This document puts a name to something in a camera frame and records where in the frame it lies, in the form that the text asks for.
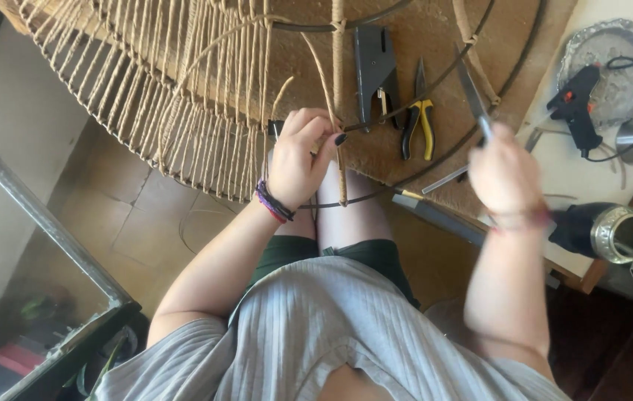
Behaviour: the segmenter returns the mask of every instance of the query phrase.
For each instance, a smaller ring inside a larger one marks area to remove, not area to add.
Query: silver tray
[[[564,51],[557,76],[559,89],[580,69],[601,63],[601,80],[591,94],[591,120],[596,128],[608,128],[633,117],[633,67],[622,70],[606,68],[617,56],[633,58],[633,21],[614,19],[599,22],[576,32]]]

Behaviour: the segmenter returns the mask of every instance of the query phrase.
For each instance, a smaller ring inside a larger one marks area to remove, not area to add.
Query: black nail polish
[[[337,136],[336,139],[333,140],[333,142],[339,146],[341,143],[343,143],[343,141],[346,140],[346,138],[348,138],[348,135],[345,133],[342,133],[341,135]]]

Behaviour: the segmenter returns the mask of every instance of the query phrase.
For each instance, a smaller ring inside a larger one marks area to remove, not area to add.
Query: woman
[[[109,372],[99,398],[568,400],[546,360],[538,167],[511,131],[496,125],[470,154],[498,223],[467,291],[472,351],[418,311],[374,200],[321,209],[316,223],[298,209],[314,193],[339,199],[331,160],[344,140],[324,110],[289,114],[258,196],[175,280],[149,349]],[[347,180],[351,197],[370,193],[362,176]]]

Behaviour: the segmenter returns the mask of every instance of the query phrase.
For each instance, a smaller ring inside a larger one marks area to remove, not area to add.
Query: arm
[[[316,192],[336,153],[339,135],[333,133],[328,116],[319,109],[291,112],[274,147],[267,188],[292,211]],[[312,158],[309,151],[323,136],[328,138]],[[252,200],[173,282],[151,322],[148,346],[197,318],[227,317],[278,226],[269,210]]]
[[[508,127],[494,128],[495,137],[470,155],[472,187],[493,215],[523,223],[488,233],[467,289],[465,324],[482,356],[522,362],[553,380],[546,360],[543,228],[527,217],[542,205],[539,167]]]

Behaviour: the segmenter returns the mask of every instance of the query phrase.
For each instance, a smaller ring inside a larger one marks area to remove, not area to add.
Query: pliers
[[[418,69],[415,71],[415,96],[418,97],[425,92],[425,68],[422,65],[422,57],[418,61]],[[433,111],[433,103],[430,99],[417,101],[408,108],[407,121],[405,130],[403,130],[401,139],[401,156],[403,160],[410,159],[410,143],[412,142],[412,133],[415,126],[422,125],[422,132],[425,134],[425,155],[426,160],[433,159],[433,151],[435,149],[435,132],[433,131],[433,120],[430,114]]]

